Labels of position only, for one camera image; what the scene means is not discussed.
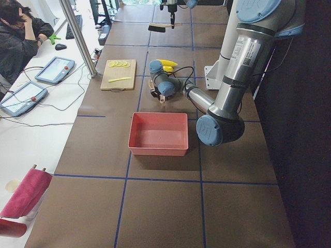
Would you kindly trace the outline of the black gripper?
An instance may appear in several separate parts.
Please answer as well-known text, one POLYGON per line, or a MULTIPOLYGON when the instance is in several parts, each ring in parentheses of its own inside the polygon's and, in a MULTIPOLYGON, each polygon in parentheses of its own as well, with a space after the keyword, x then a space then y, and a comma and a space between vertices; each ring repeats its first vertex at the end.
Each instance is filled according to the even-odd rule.
POLYGON ((175 27, 175 13, 176 13, 176 10, 175 11, 168 10, 168 12, 170 13, 171 28, 174 29, 174 27, 175 27))
POLYGON ((162 95, 158 89, 150 89, 150 93, 154 98, 157 99, 166 99, 167 97, 162 95))

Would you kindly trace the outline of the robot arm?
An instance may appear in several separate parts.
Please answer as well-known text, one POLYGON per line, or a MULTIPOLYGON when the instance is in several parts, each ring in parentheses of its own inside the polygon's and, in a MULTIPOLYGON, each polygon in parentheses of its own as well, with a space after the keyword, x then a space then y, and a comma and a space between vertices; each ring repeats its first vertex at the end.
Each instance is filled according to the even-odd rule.
POLYGON ((205 67, 206 80, 218 87, 211 98, 188 80, 171 78, 159 60, 149 63, 151 92, 164 101, 180 92, 202 112, 196 124, 201 142, 217 146, 239 139, 245 129, 238 108, 255 67, 276 39, 303 31, 305 1, 233 1, 219 59, 205 67))
POLYGON ((175 13, 177 12, 177 8, 180 5, 185 5, 189 9, 193 9, 197 4, 198 0, 161 0, 159 4, 159 9, 163 10, 164 7, 167 8, 168 13, 170 14, 170 27, 172 29, 175 28, 175 13))

